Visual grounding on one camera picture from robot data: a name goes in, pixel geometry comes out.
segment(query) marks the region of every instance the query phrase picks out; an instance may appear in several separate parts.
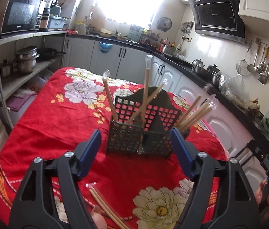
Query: blue gripper pad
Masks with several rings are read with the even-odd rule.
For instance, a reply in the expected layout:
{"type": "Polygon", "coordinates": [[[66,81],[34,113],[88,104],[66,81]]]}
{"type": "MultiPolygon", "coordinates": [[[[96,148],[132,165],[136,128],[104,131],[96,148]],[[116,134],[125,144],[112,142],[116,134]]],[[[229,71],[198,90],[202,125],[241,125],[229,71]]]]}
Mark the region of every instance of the blue gripper pad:
{"type": "Polygon", "coordinates": [[[76,176],[80,179],[88,175],[96,153],[98,152],[101,143],[100,130],[94,130],[91,137],[85,143],[86,149],[77,163],[78,173],[76,176]]]}
{"type": "Polygon", "coordinates": [[[198,151],[192,143],[184,141],[183,136],[177,128],[173,128],[170,131],[170,140],[184,175],[189,179],[193,179],[197,175],[195,172],[195,159],[198,151]]]}

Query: black plastic basket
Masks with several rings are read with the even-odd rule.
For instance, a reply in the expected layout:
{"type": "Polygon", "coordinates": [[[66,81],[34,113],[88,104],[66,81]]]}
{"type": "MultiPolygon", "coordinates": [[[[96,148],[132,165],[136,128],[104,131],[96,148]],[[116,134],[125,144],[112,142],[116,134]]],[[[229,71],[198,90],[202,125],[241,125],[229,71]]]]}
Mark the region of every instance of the black plastic basket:
{"type": "MultiPolygon", "coordinates": [[[[149,95],[156,88],[149,87],[149,95]]],[[[141,115],[132,124],[125,124],[142,104],[143,92],[144,89],[140,89],[132,95],[115,98],[119,122],[111,119],[107,152],[169,157],[173,151],[169,131],[182,115],[182,111],[171,104],[169,95],[162,90],[147,106],[144,128],[141,115]]]]}

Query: microwave oven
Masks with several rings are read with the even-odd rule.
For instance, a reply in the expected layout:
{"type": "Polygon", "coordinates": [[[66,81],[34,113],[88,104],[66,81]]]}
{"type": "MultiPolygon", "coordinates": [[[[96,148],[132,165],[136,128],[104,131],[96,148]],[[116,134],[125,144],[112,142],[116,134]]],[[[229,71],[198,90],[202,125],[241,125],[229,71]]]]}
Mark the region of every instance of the microwave oven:
{"type": "Polygon", "coordinates": [[[188,0],[195,32],[245,44],[245,24],[238,15],[239,0],[188,0]]]}
{"type": "Polygon", "coordinates": [[[0,0],[0,36],[38,30],[44,7],[43,0],[0,0]]]}

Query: blender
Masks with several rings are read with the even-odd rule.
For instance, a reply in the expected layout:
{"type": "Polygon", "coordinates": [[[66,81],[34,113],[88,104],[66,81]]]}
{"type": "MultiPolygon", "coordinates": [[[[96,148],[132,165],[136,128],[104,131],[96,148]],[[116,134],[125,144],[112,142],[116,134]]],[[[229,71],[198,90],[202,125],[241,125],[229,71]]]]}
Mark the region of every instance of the blender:
{"type": "Polygon", "coordinates": [[[42,19],[41,19],[41,23],[40,23],[40,29],[47,29],[49,20],[50,20],[50,9],[52,7],[55,7],[58,3],[58,0],[55,0],[53,2],[53,0],[44,0],[45,1],[45,7],[43,10],[43,14],[42,14],[42,19]]]}

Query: range hood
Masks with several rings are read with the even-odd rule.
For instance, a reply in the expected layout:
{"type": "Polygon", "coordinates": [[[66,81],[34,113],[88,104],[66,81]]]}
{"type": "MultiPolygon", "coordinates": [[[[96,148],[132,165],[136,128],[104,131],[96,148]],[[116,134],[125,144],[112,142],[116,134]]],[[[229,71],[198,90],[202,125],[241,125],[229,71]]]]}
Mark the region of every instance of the range hood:
{"type": "Polygon", "coordinates": [[[239,0],[187,0],[195,32],[245,44],[245,24],[238,15],[239,0]]]}

